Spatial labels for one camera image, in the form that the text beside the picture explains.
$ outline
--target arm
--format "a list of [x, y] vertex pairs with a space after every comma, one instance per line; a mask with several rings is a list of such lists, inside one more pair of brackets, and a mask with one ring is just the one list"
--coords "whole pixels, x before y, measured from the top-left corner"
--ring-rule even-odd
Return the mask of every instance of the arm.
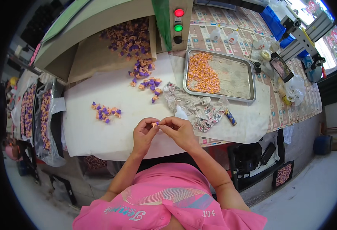
[[235, 189], [226, 170], [200, 147], [189, 121], [178, 117], [166, 117], [160, 122], [159, 128], [193, 157], [195, 163], [215, 189], [221, 208], [250, 211]]
[[136, 172], [147, 154], [153, 137], [158, 132], [158, 127], [152, 128], [151, 123], [158, 122], [156, 118], [144, 118], [134, 129], [134, 147], [133, 151], [112, 180], [107, 192], [100, 200], [110, 202], [118, 194], [131, 186]]

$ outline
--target blue plastic bin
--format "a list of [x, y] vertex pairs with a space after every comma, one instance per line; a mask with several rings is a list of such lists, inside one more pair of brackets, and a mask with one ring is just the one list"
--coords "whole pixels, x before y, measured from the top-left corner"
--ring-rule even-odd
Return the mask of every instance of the blue plastic bin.
[[[271, 30], [273, 36], [275, 37], [276, 40], [280, 40], [282, 38], [282, 35], [285, 33], [286, 29], [285, 27], [282, 26], [280, 23], [279, 18], [277, 15], [273, 12], [270, 6], [267, 6], [262, 13], [260, 13], [262, 16], [263, 20], [267, 24], [269, 30]], [[282, 48], [287, 47], [292, 41], [294, 41], [294, 38], [289, 36], [286, 39], [283, 39], [280, 42], [280, 46]], [[306, 50], [303, 50], [298, 57], [306, 57], [308, 56], [308, 52]]]

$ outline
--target person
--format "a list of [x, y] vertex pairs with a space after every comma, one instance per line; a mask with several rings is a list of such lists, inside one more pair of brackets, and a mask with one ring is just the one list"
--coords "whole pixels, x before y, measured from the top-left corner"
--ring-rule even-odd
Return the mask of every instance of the person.
[[[200, 147], [191, 123], [166, 117], [151, 126], [158, 121], [139, 122], [132, 153], [106, 194], [82, 207], [73, 229], [263, 229], [267, 219], [250, 211], [226, 170]], [[202, 173], [187, 163], [160, 163], [137, 173], [159, 130], [187, 151]]]

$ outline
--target finger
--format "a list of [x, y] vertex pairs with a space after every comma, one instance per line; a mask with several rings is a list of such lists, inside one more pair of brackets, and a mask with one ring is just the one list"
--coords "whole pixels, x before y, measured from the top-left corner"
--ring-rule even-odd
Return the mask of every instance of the finger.
[[173, 126], [177, 125], [179, 127], [184, 125], [185, 120], [178, 118], [178, 117], [166, 117], [162, 121], [160, 121], [160, 125], [167, 125], [167, 126]]
[[155, 126], [153, 127], [152, 129], [149, 130], [149, 132], [146, 134], [146, 137], [149, 139], [149, 140], [152, 140], [153, 137], [157, 134], [158, 132], [158, 126]]
[[171, 129], [167, 125], [158, 125], [158, 127], [162, 130], [162, 132], [164, 132], [165, 134], [167, 134], [171, 138], [175, 135], [175, 132], [177, 132], [177, 131]]
[[147, 124], [152, 124], [154, 122], [159, 122], [159, 121], [160, 120], [158, 120], [157, 118], [146, 117], [143, 120], [141, 120], [136, 127], [139, 128], [139, 129], [145, 128], [145, 126], [147, 126]]

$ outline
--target pink t-shirt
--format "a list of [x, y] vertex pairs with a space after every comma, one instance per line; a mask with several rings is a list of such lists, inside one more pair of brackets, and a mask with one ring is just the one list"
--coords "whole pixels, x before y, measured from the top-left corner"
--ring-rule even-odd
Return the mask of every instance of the pink t-shirt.
[[136, 174], [132, 186], [111, 202], [83, 206], [73, 229], [160, 229], [171, 214], [185, 229], [263, 229], [267, 219], [253, 212], [221, 209], [207, 178], [185, 163], [161, 163]]

